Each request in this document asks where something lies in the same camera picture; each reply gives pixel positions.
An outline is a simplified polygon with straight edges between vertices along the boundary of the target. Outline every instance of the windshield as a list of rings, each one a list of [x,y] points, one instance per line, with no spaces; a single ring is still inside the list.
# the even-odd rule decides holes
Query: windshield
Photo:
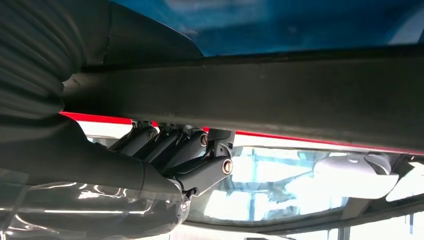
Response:
[[[231,175],[192,200],[189,221],[266,222],[344,206],[347,197],[330,194],[314,180],[313,166],[328,150],[235,147]]]

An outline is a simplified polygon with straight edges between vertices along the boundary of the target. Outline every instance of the red trim strip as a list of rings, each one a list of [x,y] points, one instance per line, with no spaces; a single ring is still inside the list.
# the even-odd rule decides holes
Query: red trim strip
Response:
[[[100,115],[91,115],[91,114],[65,112],[65,111],[61,112],[61,114],[68,116],[69,118],[71,118],[75,121],[109,123],[109,124],[131,124],[131,119],[122,118],[122,117],[100,116]],[[152,122],[152,124],[153,124],[154,127],[158,126],[158,124],[154,121]],[[203,130],[207,132],[209,130],[209,128],[203,127]],[[236,134],[245,135],[245,136],[263,137],[263,138],[294,140],[294,141],[316,143],[316,144],[330,144],[330,145],[345,146],[345,147],[365,148],[365,149],[391,151],[391,152],[398,152],[398,153],[412,153],[412,154],[424,155],[424,152],[408,151],[408,150],[400,149],[400,148],[381,147],[381,146],[367,146],[367,145],[362,145],[362,144],[352,144],[352,143],[334,142],[334,141],[326,141],[326,140],[316,140],[316,139],[308,139],[308,138],[292,137],[292,136],[280,136],[280,135],[267,134],[267,133],[254,133],[254,132],[247,132],[247,131],[236,131]]]
[[[75,121],[108,123],[108,124],[131,124],[131,119],[114,116],[99,116],[83,113],[74,113],[63,111],[60,114],[65,115]]]

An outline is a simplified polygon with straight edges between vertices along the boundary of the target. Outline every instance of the glass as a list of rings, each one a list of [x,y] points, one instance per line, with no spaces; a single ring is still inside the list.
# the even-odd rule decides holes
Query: glass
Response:
[[[331,195],[314,181],[313,166],[342,152],[235,147],[231,175],[194,197],[188,220],[275,222],[342,207],[347,198]]]
[[[424,165],[418,162],[412,162],[412,164],[414,164],[414,168],[402,177],[387,195],[388,202],[424,194],[424,185],[417,184],[424,181]]]
[[[101,144],[107,148],[116,143],[119,139],[112,137],[101,137],[101,136],[87,136],[87,139],[92,143]]]
[[[113,0],[209,56],[422,42],[420,0]]]
[[[410,215],[393,217],[386,220],[365,223],[350,227],[350,240],[412,240],[409,222]]]

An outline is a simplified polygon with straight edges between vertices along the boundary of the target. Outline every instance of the clear plastic sheet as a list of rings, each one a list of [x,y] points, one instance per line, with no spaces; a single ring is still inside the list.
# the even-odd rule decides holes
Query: clear plastic sheet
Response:
[[[77,182],[29,186],[0,169],[0,240],[128,240],[165,234],[182,223],[182,194]]]

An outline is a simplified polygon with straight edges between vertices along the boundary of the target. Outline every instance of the pivot bolt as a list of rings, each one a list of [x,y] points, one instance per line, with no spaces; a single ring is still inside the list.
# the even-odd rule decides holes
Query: pivot bolt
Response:
[[[202,136],[200,136],[200,146],[204,148],[206,147],[207,144],[208,144],[208,136],[206,134],[203,134]]]
[[[231,159],[225,159],[222,163],[222,172],[225,175],[230,174],[233,171],[233,161]]]

